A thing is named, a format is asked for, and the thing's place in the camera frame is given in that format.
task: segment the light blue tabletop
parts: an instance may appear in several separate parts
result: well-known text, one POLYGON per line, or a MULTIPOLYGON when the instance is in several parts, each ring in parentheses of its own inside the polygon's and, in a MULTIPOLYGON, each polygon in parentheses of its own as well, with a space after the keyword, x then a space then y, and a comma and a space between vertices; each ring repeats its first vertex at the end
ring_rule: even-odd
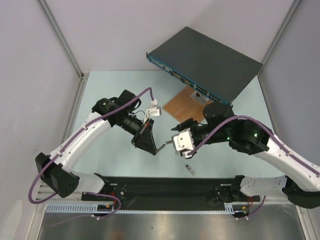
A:
MULTIPOLYGON (((145 88, 152 87, 159 106, 165 105, 183 88, 183 83, 164 71, 92 71, 90 72, 80 108, 74 125, 77 129, 88 117, 91 108, 101 98, 118 97, 123 90, 138 95, 145 88)), ((151 107, 150 95, 140 98, 139 110, 151 107)), ((255 77, 233 102, 236 115, 248 115, 272 129, 267 107, 258 78, 255 77)), ((170 129, 178 124, 164 110, 159 117, 153 117, 153 137, 157 147, 176 131, 170 129)), ((156 156, 135 148, 133 136, 118 126, 100 137, 82 156, 75 171, 86 174, 99 173, 104 176, 125 177, 173 177, 173 178, 233 178, 235 175, 250 177, 277 177, 283 175, 269 163, 232 150, 228 143, 204 145, 191 159, 175 154, 172 145, 166 146, 156 156), (186 169, 188 164, 195 176, 186 169)))

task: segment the wooden board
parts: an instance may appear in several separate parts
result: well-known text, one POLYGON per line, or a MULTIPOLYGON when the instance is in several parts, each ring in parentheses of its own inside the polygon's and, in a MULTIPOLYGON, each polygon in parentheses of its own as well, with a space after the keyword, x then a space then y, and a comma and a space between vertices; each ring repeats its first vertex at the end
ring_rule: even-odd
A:
POLYGON ((205 117, 202 112, 206 105, 212 103, 211 100, 207 101, 204 105, 194 100, 190 95, 195 90, 187 86, 181 92, 179 92, 174 98, 172 98, 167 104, 163 106, 168 114, 178 120, 180 123, 189 118, 193 118, 199 123, 202 122, 205 117))

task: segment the metal floor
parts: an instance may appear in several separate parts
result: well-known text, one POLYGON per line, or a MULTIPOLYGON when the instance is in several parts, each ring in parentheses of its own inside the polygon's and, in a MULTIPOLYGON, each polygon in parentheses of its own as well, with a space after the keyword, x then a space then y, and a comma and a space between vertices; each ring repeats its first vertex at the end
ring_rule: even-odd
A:
POLYGON ((265 205, 249 218, 208 214, 115 214, 107 219, 46 213, 38 240, 304 240, 294 205, 265 205))

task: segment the white table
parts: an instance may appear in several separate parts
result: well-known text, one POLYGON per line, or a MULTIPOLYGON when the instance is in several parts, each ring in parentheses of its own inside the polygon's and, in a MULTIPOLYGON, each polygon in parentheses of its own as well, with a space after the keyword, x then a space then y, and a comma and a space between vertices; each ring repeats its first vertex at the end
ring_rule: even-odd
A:
MULTIPOLYGON (((164 71, 92 71, 84 90, 74 130, 84 122, 99 99, 118 97, 125 89, 138 95, 147 87, 152 87, 158 105, 163 106, 186 86, 164 71)), ((142 105, 139 110, 145 111, 151 106, 148 92, 140 99, 142 105)), ((236 115, 254 117, 272 129, 257 77, 236 98, 233 105, 236 115)), ((144 117, 143 113, 137 116, 140 119, 144 117)), ((156 146, 160 147, 176 133, 170 129, 175 127, 178 121, 164 110, 160 117, 153 119, 153 137, 156 146)), ((235 175, 283 175, 265 161, 232 150, 227 142, 204 145, 192 159, 184 159, 175 154, 172 145, 166 146, 153 156, 135 148, 131 144, 132 138, 130 133, 114 126, 91 146, 74 170, 86 174, 124 177, 233 178, 235 175), (195 176, 190 174, 185 164, 194 170, 195 176)))

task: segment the white wall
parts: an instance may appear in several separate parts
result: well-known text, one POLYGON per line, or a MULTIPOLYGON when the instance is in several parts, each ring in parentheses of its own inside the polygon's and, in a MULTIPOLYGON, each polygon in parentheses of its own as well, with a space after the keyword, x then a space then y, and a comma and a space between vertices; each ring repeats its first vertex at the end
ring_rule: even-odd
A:
POLYGON ((0 239, 21 200, 21 240, 35 210, 27 198, 35 156, 60 144, 79 79, 35 0, 2 0, 0 30, 0 239))
POLYGON ((146 60, 189 26, 261 61, 293 0, 47 0, 83 71, 154 70, 146 60))
MULTIPOLYGON (((319 0, 300 3, 261 75, 278 134, 317 165, 320 165, 319 10, 319 0)), ((314 213, 320 223, 320 207, 314 213)))

